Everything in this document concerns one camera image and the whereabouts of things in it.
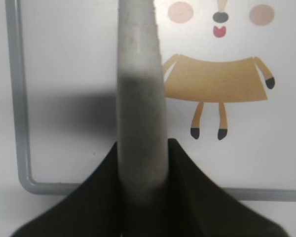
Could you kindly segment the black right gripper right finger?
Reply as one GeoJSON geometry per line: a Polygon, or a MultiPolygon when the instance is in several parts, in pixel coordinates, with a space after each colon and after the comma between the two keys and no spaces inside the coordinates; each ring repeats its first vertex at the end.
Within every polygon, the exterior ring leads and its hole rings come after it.
{"type": "Polygon", "coordinates": [[[277,223],[230,196],[208,178],[176,139],[168,140],[169,236],[286,237],[277,223]]]}

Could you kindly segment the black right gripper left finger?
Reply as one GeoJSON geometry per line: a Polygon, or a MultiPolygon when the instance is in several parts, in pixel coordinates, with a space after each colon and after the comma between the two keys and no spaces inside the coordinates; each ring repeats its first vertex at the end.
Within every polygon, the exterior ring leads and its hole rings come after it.
{"type": "Polygon", "coordinates": [[[60,203],[24,224],[14,237],[119,237],[117,145],[94,172],[60,203]]]}

